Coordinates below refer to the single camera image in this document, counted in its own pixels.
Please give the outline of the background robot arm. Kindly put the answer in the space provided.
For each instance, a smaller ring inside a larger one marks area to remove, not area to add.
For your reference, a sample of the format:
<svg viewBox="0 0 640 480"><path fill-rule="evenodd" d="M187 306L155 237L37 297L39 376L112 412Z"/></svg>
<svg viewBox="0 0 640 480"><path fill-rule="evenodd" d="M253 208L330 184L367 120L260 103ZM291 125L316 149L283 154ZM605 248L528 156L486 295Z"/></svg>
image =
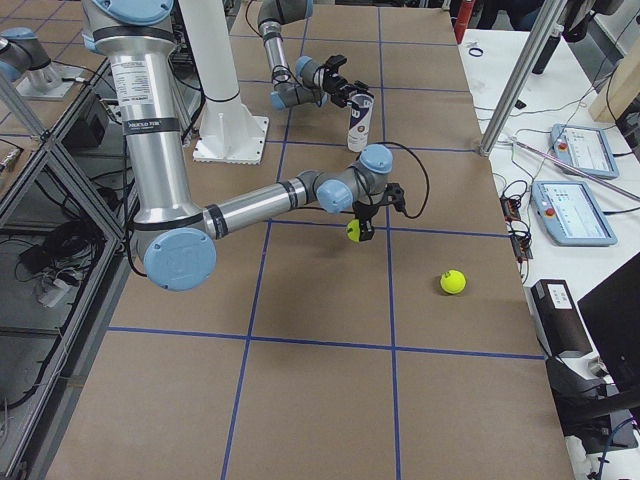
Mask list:
<svg viewBox="0 0 640 480"><path fill-rule="evenodd" d="M13 27L1 32L1 74L9 82L50 64L51 58L30 28Z"/></svg>

